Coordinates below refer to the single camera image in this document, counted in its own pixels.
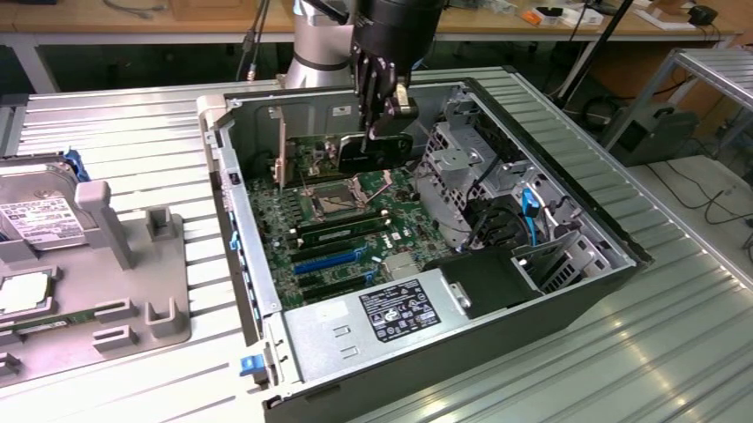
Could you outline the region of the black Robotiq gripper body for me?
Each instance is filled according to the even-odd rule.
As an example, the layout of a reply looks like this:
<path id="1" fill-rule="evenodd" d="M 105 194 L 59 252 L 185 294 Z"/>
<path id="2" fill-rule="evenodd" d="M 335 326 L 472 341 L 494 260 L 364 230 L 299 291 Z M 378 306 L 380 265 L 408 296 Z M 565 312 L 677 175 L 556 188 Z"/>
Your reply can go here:
<path id="1" fill-rule="evenodd" d="M 392 63 L 417 63 L 432 46 L 444 1 L 358 1 L 353 43 Z"/>

